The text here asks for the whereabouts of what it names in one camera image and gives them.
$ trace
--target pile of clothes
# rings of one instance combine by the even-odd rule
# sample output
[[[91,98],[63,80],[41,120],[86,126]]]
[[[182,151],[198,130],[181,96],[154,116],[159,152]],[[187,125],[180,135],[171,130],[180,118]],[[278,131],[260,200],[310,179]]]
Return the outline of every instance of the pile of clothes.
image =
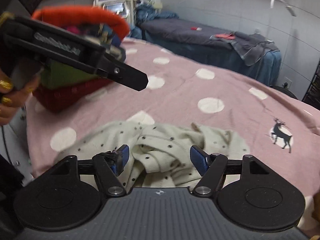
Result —
[[[124,19],[112,12],[91,6],[47,7],[35,11],[32,18],[84,36],[106,48],[113,45],[120,51],[117,59],[125,60],[125,50],[120,45],[130,29]],[[57,113],[111,82],[50,60],[33,95],[45,108]]]

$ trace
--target black rack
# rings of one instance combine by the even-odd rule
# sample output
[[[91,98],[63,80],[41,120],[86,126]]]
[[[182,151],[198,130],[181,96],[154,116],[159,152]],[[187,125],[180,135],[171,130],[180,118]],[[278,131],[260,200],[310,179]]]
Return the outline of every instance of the black rack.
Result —
[[[320,110],[320,63],[302,101]]]

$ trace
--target black cable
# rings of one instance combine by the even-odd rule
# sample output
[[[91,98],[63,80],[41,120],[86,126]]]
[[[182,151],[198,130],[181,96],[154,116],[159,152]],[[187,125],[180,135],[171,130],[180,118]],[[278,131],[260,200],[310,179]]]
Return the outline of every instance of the black cable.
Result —
[[[1,130],[2,130],[2,138],[3,138],[3,144],[4,144],[4,149],[5,149],[5,152],[7,153],[7,157],[8,157],[8,161],[11,165],[12,164],[12,161],[11,161],[11,158],[9,156],[9,152],[8,152],[8,148],[7,148],[7,143],[5,141],[5,137],[4,137],[4,128],[3,128],[3,125],[1,126]]]

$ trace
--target green fabric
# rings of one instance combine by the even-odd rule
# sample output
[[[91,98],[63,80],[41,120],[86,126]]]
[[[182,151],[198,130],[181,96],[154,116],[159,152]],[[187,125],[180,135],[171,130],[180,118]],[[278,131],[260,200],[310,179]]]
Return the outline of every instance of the green fabric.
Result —
[[[44,87],[53,90],[85,82],[97,77],[97,75],[88,74],[69,65],[51,60],[49,68],[45,68],[41,73],[41,84]]]

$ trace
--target pink polka dot blanket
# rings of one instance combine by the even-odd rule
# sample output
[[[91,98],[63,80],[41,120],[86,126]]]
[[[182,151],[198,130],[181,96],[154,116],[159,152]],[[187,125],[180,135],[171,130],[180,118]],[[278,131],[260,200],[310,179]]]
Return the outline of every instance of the pink polka dot blanket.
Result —
[[[148,75],[145,90],[111,84],[59,114],[34,97],[27,102],[34,176],[51,167],[60,151],[111,121],[184,127],[196,122],[236,131],[251,154],[295,185],[306,198],[300,228],[312,234],[317,227],[312,196],[320,187],[320,111],[246,76],[145,41],[125,39],[123,46],[127,64]]]

